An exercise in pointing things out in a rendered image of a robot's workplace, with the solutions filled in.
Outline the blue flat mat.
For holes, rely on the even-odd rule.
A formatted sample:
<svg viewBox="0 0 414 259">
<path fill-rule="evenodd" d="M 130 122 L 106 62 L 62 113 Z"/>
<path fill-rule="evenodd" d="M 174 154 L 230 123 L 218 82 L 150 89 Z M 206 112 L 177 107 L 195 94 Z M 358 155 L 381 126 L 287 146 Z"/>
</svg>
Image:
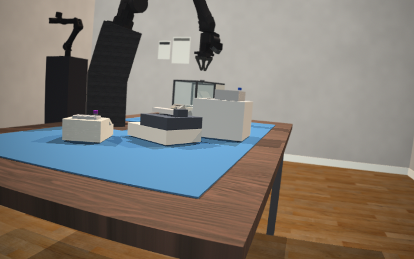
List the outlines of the blue flat mat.
<svg viewBox="0 0 414 259">
<path fill-rule="evenodd" d="M 201 137 L 163 145 L 113 130 L 94 143 L 62 140 L 62 126 L 0 134 L 0 157 L 147 190 L 199 198 L 275 125 L 251 123 L 243 141 Z"/>
</svg>

